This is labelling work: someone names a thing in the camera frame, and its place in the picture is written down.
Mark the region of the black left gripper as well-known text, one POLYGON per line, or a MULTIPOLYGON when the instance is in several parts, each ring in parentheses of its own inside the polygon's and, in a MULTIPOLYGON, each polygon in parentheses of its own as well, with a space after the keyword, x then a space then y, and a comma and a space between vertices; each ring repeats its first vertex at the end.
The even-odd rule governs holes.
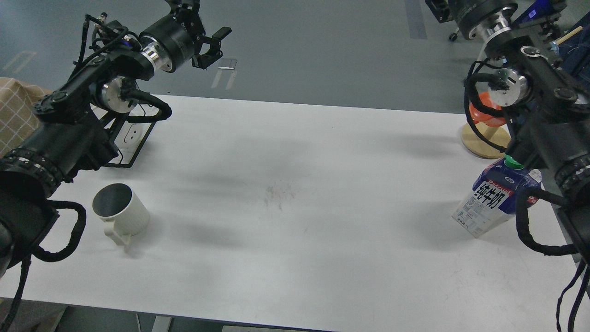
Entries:
POLYGON ((207 69, 222 56, 222 40, 232 33, 231 27, 221 27, 212 36, 206 36, 200 17, 199 0, 168 0, 167 15, 140 33, 143 56, 154 70, 173 73, 186 62, 192 67, 207 69), (200 54, 202 45, 208 51, 200 54))

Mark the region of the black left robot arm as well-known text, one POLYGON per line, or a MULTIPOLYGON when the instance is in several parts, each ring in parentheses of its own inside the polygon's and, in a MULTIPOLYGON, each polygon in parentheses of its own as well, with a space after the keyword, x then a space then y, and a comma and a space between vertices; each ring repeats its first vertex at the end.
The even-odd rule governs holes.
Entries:
POLYGON ((169 0, 168 6, 169 13, 139 34, 109 21, 105 12, 87 14, 70 77, 34 105, 40 126, 1 158, 1 273, 21 265, 3 332, 17 315, 32 258, 62 261, 82 239, 86 209, 51 200, 53 193, 80 170, 109 166, 119 154, 115 139, 124 124, 154 126, 171 117, 168 103, 139 89, 137 81, 158 70, 173 73, 187 61, 207 69, 223 56, 230 27, 207 36, 198 0, 169 0))

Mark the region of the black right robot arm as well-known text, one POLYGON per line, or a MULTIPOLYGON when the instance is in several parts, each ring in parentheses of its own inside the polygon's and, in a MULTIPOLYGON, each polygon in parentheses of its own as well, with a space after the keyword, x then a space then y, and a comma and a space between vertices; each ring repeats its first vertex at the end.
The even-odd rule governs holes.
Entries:
POLYGON ((589 286, 589 92, 562 69, 551 50, 565 0, 537 0, 517 19, 514 0, 428 0, 439 23, 455 22, 467 40, 481 38, 485 60, 504 61, 497 73, 471 69, 464 80, 466 102, 485 115, 502 117, 512 136, 499 148, 526 169, 546 170, 559 194, 540 188, 516 194, 516 229, 525 246, 546 256, 580 255, 577 273, 567 286, 581 280, 567 330, 572 332, 584 292, 589 286), (540 244, 533 239, 527 199, 557 206, 556 216, 571 243, 540 244))

